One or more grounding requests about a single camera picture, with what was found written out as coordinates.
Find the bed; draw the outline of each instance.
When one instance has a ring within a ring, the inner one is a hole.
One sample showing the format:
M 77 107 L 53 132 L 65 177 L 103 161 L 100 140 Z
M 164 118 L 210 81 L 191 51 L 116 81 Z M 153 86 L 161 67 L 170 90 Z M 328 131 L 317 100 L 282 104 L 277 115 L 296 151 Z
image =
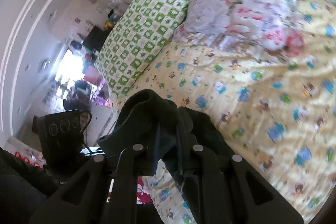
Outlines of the bed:
M 172 40 L 127 95 L 111 94 L 112 111 L 118 115 L 131 95 L 152 89 L 208 114 L 305 223 L 329 223 L 335 202 L 326 201 L 336 185 L 335 1 L 299 1 L 306 49 L 284 64 Z M 194 223 L 163 162 L 143 180 L 165 223 Z

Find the pillowcase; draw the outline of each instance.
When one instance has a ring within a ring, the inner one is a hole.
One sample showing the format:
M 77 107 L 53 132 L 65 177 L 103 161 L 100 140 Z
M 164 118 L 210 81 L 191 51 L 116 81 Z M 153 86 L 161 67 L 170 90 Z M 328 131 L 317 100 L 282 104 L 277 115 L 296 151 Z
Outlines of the pillowcase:
M 250 53 L 256 47 L 257 52 L 279 51 L 288 46 L 287 40 L 293 41 L 292 31 L 284 27 L 301 28 L 296 5 L 296 0 L 190 0 L 187 19 L 174 39 L 223 51 L 233 51 L 244 41 L 253 45 Z M 303 41 L 299 34 L 296 37 L 300 48 Z
M 127 94 L 183 22 L 189 0 L 133 0 L 108 36 L 95 67 L 110 90 Z

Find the cartoon print bedsheet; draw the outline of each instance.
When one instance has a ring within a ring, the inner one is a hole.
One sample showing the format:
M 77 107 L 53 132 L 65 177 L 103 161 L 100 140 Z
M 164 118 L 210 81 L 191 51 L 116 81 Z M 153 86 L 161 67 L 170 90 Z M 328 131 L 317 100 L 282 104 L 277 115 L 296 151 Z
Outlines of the cartoon print bedsheet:
M 170 42 L 127 97 L 110 100 L 117 113 L 132 94 L 152 89 L 207 113 L 308 223 L 336 184 L 336 8 L 322 0 L 299 6 L 306 51 L 289 64 Z M 143 180 L 165 223 L 194 223 L 163 162 Z

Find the floor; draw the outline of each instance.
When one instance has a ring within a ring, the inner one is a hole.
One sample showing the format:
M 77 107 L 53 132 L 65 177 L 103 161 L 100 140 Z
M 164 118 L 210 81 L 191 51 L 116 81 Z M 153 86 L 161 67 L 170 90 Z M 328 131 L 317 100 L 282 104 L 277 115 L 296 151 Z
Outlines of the floor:
M 110 108 L 99 105 L 92 105 L 91 109 L 92 121 L 87 127 L 85 142 L 89 147 L 98 146 L 97 139 L 112 131 L 115 119 Z M 42 151 L 40 140 L 37 134 L 33 133 L 32 128 L 33 117 L 26 119 L 16 138 L 35 150 Z
M 92 105 L 91 108 L 92 121 L 87 128 L 88 146 L 98 146 L 96 141 L 98 137 L 108 134 L 115 122 L 110 108 L 99 105 Z

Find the yellow object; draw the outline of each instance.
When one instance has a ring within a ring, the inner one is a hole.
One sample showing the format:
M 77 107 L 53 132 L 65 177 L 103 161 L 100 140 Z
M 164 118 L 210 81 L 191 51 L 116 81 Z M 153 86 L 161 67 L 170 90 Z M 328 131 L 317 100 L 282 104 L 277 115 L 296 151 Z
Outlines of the yellow object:
M 112 95 L 110 102 L 117 114 L 134 93 L 152 89 L 178 107 L 208 114 L 228 145 L 308 223 L 336 184 L 336 13 L 323 0 L 300 0 L 299 10 L 306 50 L 290 64 L 173 41 L 127 96 Z M 156 176 L 143 179 L 162 220 L 172 223 L 164 215 L 169 210 L 174 223 L 183 223 L 190 211 L 163 168 L 160 162 Z M 172 198 L 161 201 L 163 189 Z
M 115 24 L 108 20 L 107 22 L 105 22 L 104 29 L 105 30 L 113 29 L 114 26 L 115 26 Z

